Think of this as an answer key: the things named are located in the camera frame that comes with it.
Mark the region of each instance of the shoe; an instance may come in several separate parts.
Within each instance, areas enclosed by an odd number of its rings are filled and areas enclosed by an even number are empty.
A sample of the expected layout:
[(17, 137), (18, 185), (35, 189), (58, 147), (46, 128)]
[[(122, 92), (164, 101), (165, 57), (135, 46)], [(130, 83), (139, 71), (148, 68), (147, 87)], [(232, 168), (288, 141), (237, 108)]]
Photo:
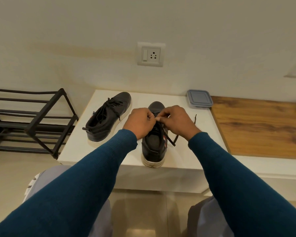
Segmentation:
[(128, 92), (121, 92), (106, 102), (88, 120), (86, 127), (88, 143), (98, 147), (113, 135), (117, 124), (123, 120), (132, 108), (132, 98)]
[[(155, 101), (150, 104), (148, 109), (155, 117), (164, 109), (164, 105)], [(157, 168), (163, 165), (164, 155), (168, 145), (168, 130), (163, 124), (156, 122), (153, 129), (142, 140), (142, 162), (150, 168)]]

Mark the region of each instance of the white tabletop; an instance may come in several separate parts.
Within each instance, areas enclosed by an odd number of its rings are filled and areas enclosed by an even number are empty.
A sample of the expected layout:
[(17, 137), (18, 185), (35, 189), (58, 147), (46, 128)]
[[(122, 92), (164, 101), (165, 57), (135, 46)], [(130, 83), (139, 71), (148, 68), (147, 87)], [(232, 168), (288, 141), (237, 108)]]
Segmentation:
[[(111, 98), (119, 92), (120, 91), (106, 90), (96, 90), (94, 92), (90, 102), (88, 103), (75, 129), (69, 137), (67, 144), (59, 155), (59, 162), (63, 164), (74, 164), (94, 150), (94, 147), (91, 147), (87, 143), (87, 135), (86, 132), (82, 130), (82, 127), (85, 126), (93, 111), (96, 111), (99, 107), (101, 107), (107, 98)], [(179, 105), (183, 107), (192, 120), (194, 120), (194, 117), (197, 114), (197, 127), (202, 131), (207, 132), (216, 143), (226, 150), (226, 146), (222, 140), (210, 110), (191, 109), (188, 106), (186, 97), (183, 96), (157, 95), (135, 92), (130, 92), (130, 95), (132, 96), (133, 101), (132, 108), (148, 107), (152, 102), (160, 101), (165, 107), (173, 105)], [(126, 119), (127, 118), (118, 124), (115, 133), (123, 127)], [(173, 140), (175, 135), (169, 132), (169, 137)], [(122, 165), (143, 166), (141, 162), (141, 155), (141, 140), (139, 140), (137, 148), (127, 154), (126, 158), (122, 162)], [(264, 158), (252, 156), (235, 157), (261, 177), (296, 179), (296, 159)], [(168, 144), (168, 150), (166, 152), (165, 158), (166, 159), (162, 168), (202, 170), (201, 164), (193, 152), (188, 148), (187, 141), (182, 137), (178, 138), (175, 147), (173, 147), (170, 143)]]

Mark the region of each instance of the blue sleeve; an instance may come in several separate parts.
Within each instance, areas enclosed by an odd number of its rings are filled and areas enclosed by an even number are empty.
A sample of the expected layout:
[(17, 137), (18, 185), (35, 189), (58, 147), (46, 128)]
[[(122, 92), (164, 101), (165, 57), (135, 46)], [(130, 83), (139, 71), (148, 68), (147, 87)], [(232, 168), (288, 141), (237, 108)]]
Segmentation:
[(296, 209), (207, 133), (189, 147), (235, 236), (296, 236)]
[(136, 146), (134, 133), (120, 130), (8, 215), (0, 236), (88, 236), (120, 164)]

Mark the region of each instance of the tied shoelace bow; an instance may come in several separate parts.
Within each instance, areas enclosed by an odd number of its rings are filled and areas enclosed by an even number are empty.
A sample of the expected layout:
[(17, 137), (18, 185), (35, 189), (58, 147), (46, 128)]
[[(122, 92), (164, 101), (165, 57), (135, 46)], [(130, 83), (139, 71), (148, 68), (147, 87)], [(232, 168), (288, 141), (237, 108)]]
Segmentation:
[(108, 98), (108, 100), (106, 102), (104, 102), (104, 104), (100, 107), (99, 113), (97, 115), (97, 121), (101, 122), (102, 120), (104, 120), (104, 116), (106, 117), (106, 115), (104, 115), (104, 110), (106, 107), (110, 108), (114, 114), (118, 117), (119, 120), (121, 120), (121, 117), (119, 115), (119, 113), (114, 109), (115, 106), (118, 105), (122, 105), (123, 103), (121, 101), (115, 100), (113, 98)]
[(164, 130), (163, 125), (162, 125), (160, 122), (158, 122), (158, 121), (157, 121), (156, 124), (154, 125), (153, 129), (150, 131), (150, 134), (157, 134), (157, 135), (158, 135), (160, 130), (163, 130), (163, 134), (164, 134), (164, 136), (167, 138), (167, 140), (168, 140), (173, 146), (175, 146), (175, 143), (176, 143), (176, 141), (178, 140), (179, 135), (177, 135), (177, 136), (175, 137), (174, 141), (172, 141), (172, 140), (169, 138), (169, 136), (167, 135), (166, 131)]

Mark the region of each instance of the wooden board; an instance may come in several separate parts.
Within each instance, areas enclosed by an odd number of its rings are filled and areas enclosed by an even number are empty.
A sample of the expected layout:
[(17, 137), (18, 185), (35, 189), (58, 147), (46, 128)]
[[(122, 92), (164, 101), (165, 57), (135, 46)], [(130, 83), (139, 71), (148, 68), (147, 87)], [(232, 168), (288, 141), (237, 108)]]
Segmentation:
[(232, 155), (296, 159), (296, 103), (212, 96)]

